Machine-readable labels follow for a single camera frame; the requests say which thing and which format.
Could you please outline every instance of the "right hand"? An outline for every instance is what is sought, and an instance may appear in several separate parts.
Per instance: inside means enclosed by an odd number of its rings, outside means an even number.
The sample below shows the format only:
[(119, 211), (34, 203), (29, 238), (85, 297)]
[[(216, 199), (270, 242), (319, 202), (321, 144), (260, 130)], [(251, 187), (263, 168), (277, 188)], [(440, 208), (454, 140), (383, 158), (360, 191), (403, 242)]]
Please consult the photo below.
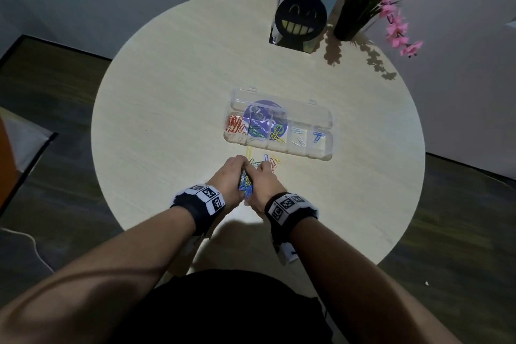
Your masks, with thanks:
[(287, 191), (274, 175), (269, 161), (262, 162), (258, 168), (246, 160), (243, 167), (251, 179), (253, 194), (246, 200), (246, 203), (258, 214), (263, 215), (265, 206), (270, 198), (278, 193)]

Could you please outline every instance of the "forearm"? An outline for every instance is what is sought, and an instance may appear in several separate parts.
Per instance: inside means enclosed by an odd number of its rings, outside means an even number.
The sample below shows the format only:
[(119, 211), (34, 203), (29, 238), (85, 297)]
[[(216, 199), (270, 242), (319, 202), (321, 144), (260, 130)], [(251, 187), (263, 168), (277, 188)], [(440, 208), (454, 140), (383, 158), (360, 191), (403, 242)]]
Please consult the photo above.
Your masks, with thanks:
[(0, 341), (101, 341), (194, 230), (189, 212), (174, 207), (98, 246), (0, 310)]
[(407, 291), (316, 219), (300, 221), (290, 241), (350, 343), (458, 342)]

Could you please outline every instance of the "hand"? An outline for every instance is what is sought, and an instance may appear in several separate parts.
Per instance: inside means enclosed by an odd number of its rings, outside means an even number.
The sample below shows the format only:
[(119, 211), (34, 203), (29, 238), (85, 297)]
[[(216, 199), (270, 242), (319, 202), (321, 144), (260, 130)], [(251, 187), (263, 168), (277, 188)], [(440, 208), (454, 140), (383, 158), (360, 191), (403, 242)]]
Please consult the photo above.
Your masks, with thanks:
[(247, 161), (246, 157), (236, 155), (236, 157), (228, 158), (224, 165), (215, 173), (213, 177), (206, 183), (214, 186), (222, 193), (226, 206), (225, 213), (235, 209), (246, 197), (244, 191), (238, 190), (240, 176), (242, 174), (242, 165)]
[(255, 168), (246, 158), (244, 159), (244, 169), (253, 184), (253, 194), (246, 200), (246, 203), (258, 215), (263, 215), (265, 206), (270, 198), (278, 193), (287, 191), (287, 189), (274, 175), (269, 161), (262, 162), (258, 168)]

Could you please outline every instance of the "purple sticker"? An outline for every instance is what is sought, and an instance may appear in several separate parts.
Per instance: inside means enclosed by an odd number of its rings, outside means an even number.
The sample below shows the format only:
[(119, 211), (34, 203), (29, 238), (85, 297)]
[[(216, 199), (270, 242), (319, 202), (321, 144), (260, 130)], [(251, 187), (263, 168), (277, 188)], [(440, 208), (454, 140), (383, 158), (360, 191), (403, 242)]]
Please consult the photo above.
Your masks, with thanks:
[[(278, 137), (283, 136), (287, 132), (288, 123), (285, 118), (285, 112), (282, 111), (282, 107), (277, 103), (267, 100), (256, 101), (255, 103), (269, 106), (269, 108), (254, 104), (247, 107), (246, 111), (243, 113), (243, 120), (249, 123), (248, 134), (263, 139), (267, 138), (270, 122), (271, 131), (276, 132)], [(270, 107), (277, 107), (278, 111), (271, 112)]]

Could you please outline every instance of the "black smiley face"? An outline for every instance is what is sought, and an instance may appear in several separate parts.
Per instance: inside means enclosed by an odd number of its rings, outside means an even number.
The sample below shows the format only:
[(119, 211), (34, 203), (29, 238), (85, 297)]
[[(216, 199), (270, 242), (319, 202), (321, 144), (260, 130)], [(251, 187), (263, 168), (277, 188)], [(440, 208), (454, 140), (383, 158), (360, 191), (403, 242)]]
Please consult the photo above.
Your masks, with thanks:
[(321, 0), (284, 0), (274, 22), (280, 34), (297, 41), (310, 41), (326, 26), (326, 8)]

